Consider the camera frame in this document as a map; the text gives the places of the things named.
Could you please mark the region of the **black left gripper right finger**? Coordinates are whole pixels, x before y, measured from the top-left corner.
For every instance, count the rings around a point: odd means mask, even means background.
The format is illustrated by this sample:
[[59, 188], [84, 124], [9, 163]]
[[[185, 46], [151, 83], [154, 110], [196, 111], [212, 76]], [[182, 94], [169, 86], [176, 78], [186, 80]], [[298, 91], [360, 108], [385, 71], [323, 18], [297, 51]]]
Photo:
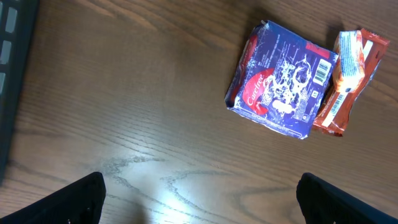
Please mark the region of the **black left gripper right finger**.
[[306, 223], [390, 223], [397, 219], [306, 172], [297, 184], [296, 198]]

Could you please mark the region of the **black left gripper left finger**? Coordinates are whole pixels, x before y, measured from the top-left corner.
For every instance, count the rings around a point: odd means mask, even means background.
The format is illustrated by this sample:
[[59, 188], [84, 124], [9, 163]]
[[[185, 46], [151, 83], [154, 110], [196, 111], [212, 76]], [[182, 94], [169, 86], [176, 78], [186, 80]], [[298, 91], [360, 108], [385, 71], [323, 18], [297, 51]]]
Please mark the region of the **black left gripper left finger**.
[[98, 224], [106, 197], [103, 175], [93, 172], [51, 195], [1, 218], [1, 224]]

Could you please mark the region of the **red orange snack bar wrapper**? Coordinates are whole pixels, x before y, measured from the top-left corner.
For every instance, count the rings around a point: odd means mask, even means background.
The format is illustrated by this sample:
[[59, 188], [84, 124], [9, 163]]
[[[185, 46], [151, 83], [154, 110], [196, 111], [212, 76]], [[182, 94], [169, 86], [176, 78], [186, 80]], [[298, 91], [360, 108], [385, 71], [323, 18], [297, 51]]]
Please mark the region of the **red orange snack bar wrapper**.
[[390, 41], [360, 29], [363, 36], [364, 72], [365, 76], [358, 89], [351, 93], [339, 93], [335, 90], [333, 76], [330, 87], [313, 122], [313, 128], [323, 133], [341, 137], [348, 125], [351, 109], [361, 92], [372, 80]]

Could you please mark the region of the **purple Carefree packet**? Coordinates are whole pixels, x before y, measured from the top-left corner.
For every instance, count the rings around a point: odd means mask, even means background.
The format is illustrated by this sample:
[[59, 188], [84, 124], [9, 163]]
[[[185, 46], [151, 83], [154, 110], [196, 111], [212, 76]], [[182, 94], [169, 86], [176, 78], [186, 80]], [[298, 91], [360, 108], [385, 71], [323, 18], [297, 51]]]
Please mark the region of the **purple Carefree packet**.
[[337, 60], [338, 54], [262, 21], [246, 42], [226, 107], [275, 132], [305, 139]]

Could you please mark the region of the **small orange white packet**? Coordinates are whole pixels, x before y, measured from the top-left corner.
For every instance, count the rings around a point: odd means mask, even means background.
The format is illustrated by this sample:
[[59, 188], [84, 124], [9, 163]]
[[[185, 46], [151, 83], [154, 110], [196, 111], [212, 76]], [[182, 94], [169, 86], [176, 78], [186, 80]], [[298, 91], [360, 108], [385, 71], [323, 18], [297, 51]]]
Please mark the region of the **small orange white packet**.
[[356, 91], [365, 76], [361, 31], [341, 31], [333, 50], [339, 56], [332, 74], [335, 90], [339, 93]]

